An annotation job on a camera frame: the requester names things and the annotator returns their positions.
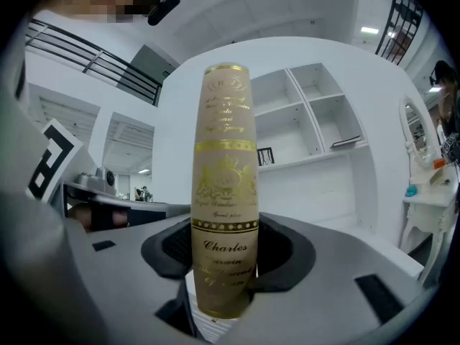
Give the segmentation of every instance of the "white wall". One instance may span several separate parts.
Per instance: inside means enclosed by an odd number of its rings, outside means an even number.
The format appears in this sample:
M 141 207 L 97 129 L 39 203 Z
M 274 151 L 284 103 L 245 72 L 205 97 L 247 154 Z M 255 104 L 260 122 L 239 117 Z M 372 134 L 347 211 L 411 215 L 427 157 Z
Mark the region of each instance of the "white wall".
M 209 65 L 222 62 L 247 66 L 251 78 L 313 63 L 327 67 L 362 123 L 374 162 L 376 190 L 368 193 L 368 197 L 377 200 L 377 220 L 363 221 L 363 224 L 375 224 L 375 232 L 397 246 L 404 221 L 402 198 L 409 181 L 399 101 L 411 96 L 419 103 L 427 124 L 429 114 L 402 69 L 369 52 L 329 40 L 273 37 L 238 42 L 196 56 L 170 75 L 164 82 L 155 128 L 152 180 L 156 200 L 190 203 L 193 144 L 203 72 Z M 283 194 L 278 193 L 277 206 L 285 202 L 282 198 Z M 372 219 L 370 212 L 363 216 Z
M 354 213 L 348 156 L 259 174 L 259 209 L 314 223 Z

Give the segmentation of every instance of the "white shelving unit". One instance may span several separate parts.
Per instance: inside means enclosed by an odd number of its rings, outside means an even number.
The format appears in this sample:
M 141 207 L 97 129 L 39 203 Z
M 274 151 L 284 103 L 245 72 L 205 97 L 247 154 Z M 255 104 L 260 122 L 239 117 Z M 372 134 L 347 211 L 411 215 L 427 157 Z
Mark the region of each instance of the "white shelving unit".
M 252 80 L 257 148 L 271 147 L 276 170 L 339 157 L 366 147 L 363 131 L 337 82 L 320 63 L 278 70 Z M 356 144 L 335 142 L 361 136 Z

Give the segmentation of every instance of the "staircase railing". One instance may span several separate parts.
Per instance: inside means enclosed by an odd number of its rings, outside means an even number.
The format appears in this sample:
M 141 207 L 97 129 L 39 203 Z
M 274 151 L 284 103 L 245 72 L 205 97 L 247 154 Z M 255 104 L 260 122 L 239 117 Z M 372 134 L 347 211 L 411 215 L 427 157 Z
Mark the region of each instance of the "staircase railing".
M 95 78 L 131 93 L 154 106 L 162 84 L 109 51 L 64 29 L 32 19 L 26 33 L 26 47 L 65 60 Z
M 422 16 L 423 9 L 417 0 L 392 0 L 390 15 L 375 54 L 399 65 L 417 34 Z

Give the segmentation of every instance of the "black frame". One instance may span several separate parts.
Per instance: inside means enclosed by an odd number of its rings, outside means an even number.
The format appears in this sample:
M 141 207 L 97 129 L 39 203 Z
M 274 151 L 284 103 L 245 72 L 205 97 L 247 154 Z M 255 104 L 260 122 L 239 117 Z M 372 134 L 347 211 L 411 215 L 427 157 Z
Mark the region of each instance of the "black frame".
M 268 157 L 267 162 L 265 160 L 264 152 L 267 152 L 267 157 Z M 258 148 L 257 158 L 259 159 L 259 166 L 271 165 L 275 163 L 275 158 L 273 157 L 273 151 L 271 147 Z

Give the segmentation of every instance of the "white console table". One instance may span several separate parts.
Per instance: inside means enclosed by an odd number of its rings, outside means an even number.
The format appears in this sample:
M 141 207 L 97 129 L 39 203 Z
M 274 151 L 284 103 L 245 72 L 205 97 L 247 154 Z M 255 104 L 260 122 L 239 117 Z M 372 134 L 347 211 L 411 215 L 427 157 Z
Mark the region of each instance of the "white console table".
M 412 228 L 417 227 L 425 233 L 433 234 L 430 256 L 419 278 L 422 284 L 438 257 L 444 233 L 454 224 L 455 197 L 458 188 L 454 166 L 446 168 L 443 179 L 447 178 L 451 181 L 448 185 L 439 184 L 433 186 L 427 193 L 403 198 L 405 203 L 409 203 L 409 210 L 408 223 L 402 233 L 401 250 L 406 252 L 408 236 Z

